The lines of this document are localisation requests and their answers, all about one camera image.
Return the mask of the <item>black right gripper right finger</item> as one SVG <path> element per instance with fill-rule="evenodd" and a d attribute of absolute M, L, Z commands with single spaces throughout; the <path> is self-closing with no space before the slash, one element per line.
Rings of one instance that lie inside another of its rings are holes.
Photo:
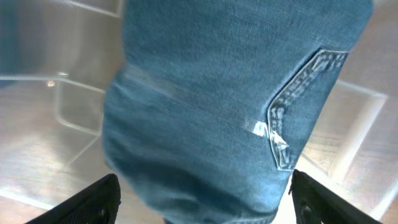
<path fill-rule="evenodd" d="M 289 194 L 297 224 L 381 224 L 297 169 L 292 174 Z"/>

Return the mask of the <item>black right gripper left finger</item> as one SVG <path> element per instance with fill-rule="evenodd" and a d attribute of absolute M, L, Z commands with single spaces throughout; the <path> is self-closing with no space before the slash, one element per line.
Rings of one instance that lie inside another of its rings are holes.
<path fill-rule="evenodd" d="M 120 204 L 119 179 L 108 174 L 26 224 L 115 224 Z"/>

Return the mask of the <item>blue jeans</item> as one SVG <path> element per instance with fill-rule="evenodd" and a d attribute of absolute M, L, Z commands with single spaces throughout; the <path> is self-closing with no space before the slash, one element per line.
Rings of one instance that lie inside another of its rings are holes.
<path fill-rule="evenodd" d="M 169 223 L 270 223 L 350 50 L 358 0 L 128 0 L 106 162 Z"/>

